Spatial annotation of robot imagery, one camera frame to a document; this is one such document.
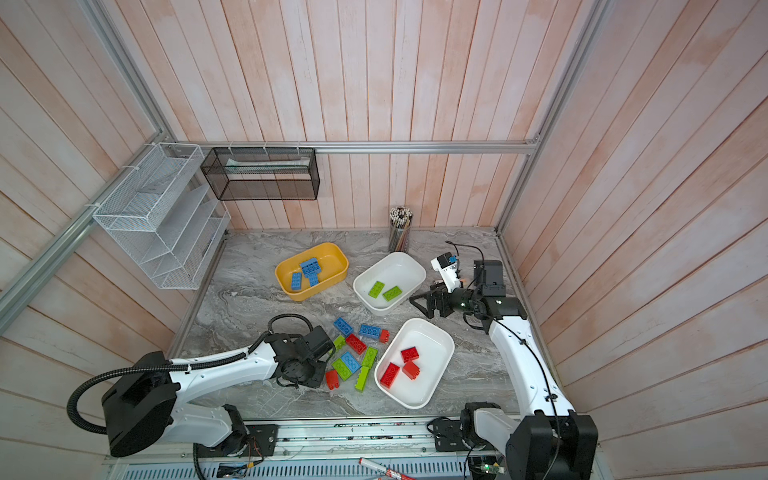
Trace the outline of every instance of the wooden wall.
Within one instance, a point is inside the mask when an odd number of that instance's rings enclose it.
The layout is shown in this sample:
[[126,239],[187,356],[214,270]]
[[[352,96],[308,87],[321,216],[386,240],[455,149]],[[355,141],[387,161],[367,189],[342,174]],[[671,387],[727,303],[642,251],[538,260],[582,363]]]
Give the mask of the wooden wall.
[[768,475],[766,25],[617,2],[505,231],[616,478]]
[[[594,0],[104,0],[182,141],[533,137]],[[317,201],[233,226],[496,225],[523,156],[321,155]]]
[[[0,289],[155,128],[77,2],[0,2]],[[3,478],[88,478],[107,439],[74,427],[72,390],[166,350],[188,293],[158,290],[97,229],[0,338]],[[100,395],[80,402],[102,422]]]

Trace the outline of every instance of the marble tabletop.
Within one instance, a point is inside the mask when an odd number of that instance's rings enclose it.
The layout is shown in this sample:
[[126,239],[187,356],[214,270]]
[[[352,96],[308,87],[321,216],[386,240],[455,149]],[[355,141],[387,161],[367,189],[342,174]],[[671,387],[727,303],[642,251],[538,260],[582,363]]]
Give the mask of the marble tabletop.
[[[207,288],[194,324],[183,341],[181,355],[202,356],[222,352],[253,342],[266,329],[266,322],[280,313],[299,313],[315,325],[321,325],[335,339],[339,332],[333,321],[343,317],[350,325],[361,323],[388,329],[391,336],[408,319],[423,315],[407,300],[387,316],[374,316],[357,298],[353,281],[365,269],[388,253],[386,230],[292,230],[257,231],[231,235],[221,260]],[[409,254],[427,270],[427,278],[417,292],[440,280],[429,261],[453,251],[444,243],[468,243],[483,249],[486,259],[500,260],[495,234],[490,229],[413,230]],[[280,289],[275,266],[282,260],[318,243],[334,242],[349,259],[344,281],[303,302],[294,302]],[[472,274],[472,261],[479,260],[473,249],[460,249],[462,276]],[[505,272],[508,294],[512,294]],[[282,319],[276,330],[304,333],[298,320]],[[429,320],[448,332],[455,342],[455,352],[429,403],[410,410],[390,399],[369,379],[365,392],[355,390],[354,375],[329,391],[325,382],[318,389],[278,386],[274,380],[244,383],[222,389],[196,400],[206,406],[235,405],[244,419],[296,419],[349,416],[458,415],[466,402],[496,402],[507,413],[516,413],[518,403],[502,359],[491,340],[482,331],[468,328],[461,315]],[[373,339],[363,342],[379,349],[385,345]]]

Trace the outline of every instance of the yellow bin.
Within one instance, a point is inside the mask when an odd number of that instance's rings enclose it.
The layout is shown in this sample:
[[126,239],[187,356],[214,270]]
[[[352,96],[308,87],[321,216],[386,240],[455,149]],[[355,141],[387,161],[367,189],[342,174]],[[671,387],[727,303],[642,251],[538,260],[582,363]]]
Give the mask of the yellow bin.
[[[302,273],[300,263],[306,262],[310,258],[317,258],[320,265],[320,273],[317,274],[319,283],[310,286],[310,281],[302,274],[301,290],[294,292],[291,290],[291,277],[294,273]],[[329,286],[336,285],[346,278],[346,271],[349,269],[349,260],[342,253],[341,249],[335,243],[321,243],[315,245],[309,250],[304,250],[298,255],[283,260],[275,269],[275,276],[283,292],[296,302],[301,302],[310,298],[315,293],[322,292]]]

